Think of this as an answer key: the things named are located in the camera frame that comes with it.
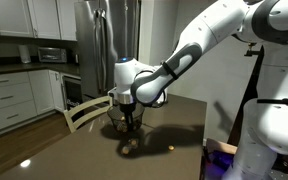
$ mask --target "refrigerator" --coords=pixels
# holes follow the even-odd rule
[[[90,0],[75,6],[83,101],[114,88],[114,63],[138,56],[140,1]]]

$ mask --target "oven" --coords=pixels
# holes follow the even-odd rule
[[[51,48],[51,47],[39,47],[38,57],[40,62],[47,63],[66,63],[67,52],[66,49]]]
[[[67,110],[74,108],[83,103],[82,91],[81,91],[81,79],[76,76],[67,74],[62,75],[63,80],[63,92],[64,92],[64,104]],[[72,117],[75,121],[79,117],[83,116],[84,113],[80,112]]]

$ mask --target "kitchen counter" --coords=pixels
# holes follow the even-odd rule
[[[29,64],[10,64],[1,65],[0,74],[15,73],[23,71],[34,71],[50,69],[75,76],[80,75],[79,66],[75,64],[50,64],[50,63],[29,63]]]
[[[0,179],[199,179],[206,103],[168,98],[159,109],[145,109],[136,132],[117,133],[104,114]],[[138,138],[139,147],[122,155],[130,138]]]

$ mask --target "white kitchen cabinet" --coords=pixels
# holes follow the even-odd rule
[[[34,101],[26,101],[0,109],[0,129],[36,116]]]
[[[61,38],[76,41],[74,3],[79,0],[56,0],[60,21]]]
[[[54,110],[54,101],[48,70],[28,72],[37,114]]]
[[[56,0],[28,0],[34,36],[61,39]]]
[[[26,0],[0,0],[0,35],[33,37]]]
[[[55,71],[49,71],[52,94],[54,99],[54,107],[56,110],[63,112],[64,111],[64,100],[63,100],[63,91],[62,83],[60,79],[60,73]]]
[[[0,130],[37,116],[27,72],[0,75]]]

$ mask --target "kitchen island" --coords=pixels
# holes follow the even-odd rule
[[[0,179],[199,179],[206,103],[174,95],[168,102],[146,108],[141,128],[128,134],[104,114]],[[131,138],[139,147],[121,154]]]

